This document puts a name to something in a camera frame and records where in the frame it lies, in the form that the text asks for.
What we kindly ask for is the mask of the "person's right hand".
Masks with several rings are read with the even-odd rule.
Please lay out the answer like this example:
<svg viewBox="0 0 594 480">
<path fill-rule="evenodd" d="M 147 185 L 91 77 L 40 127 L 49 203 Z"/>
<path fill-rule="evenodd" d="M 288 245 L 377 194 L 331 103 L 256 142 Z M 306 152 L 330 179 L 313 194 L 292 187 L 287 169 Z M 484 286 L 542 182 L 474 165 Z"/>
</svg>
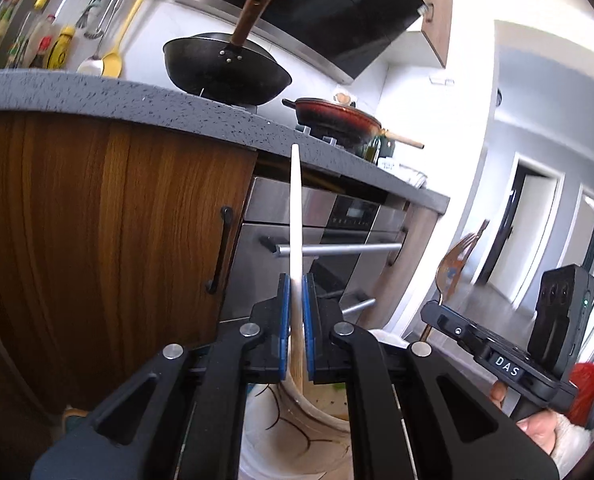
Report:
<svg viewBox="0 0 594 480">
<path fill-rule="evenodd" d="M 489 392 L 490 401 L 502 408 L 506 400 L 508 387 L 498 380 L 492 385 Z M 516 426 L 527 434 L 527 436 L 547 454 L 552 454 L 556 445 L 556 424 L 558 414 L 552 411 L 542 411 L 528 416 L 516 423 Z"/>
</svg>

